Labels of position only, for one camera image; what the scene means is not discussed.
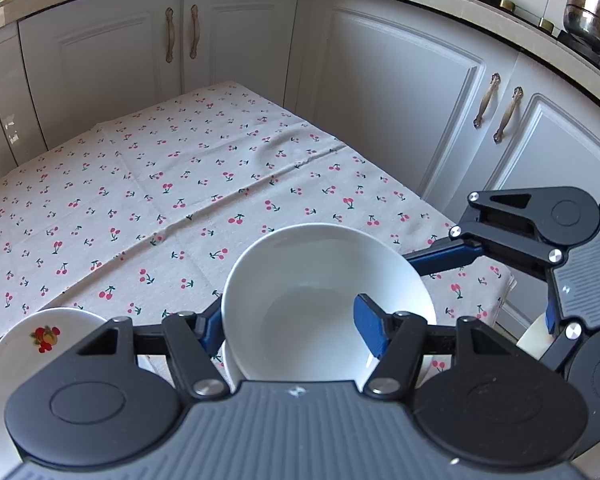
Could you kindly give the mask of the gloved right hand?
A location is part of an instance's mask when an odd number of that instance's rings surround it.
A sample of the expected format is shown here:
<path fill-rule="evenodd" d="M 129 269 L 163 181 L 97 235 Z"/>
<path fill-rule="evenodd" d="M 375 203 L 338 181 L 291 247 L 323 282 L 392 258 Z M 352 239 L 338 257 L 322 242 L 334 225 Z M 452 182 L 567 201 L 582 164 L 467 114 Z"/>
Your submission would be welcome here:
<path fill-rule="evenodd" d="M 553 341 L 554 336 L 548 332 L 546 327 L 545 314 L 541 314 L 521 335 L 516 346 L 539 361 Z"/>

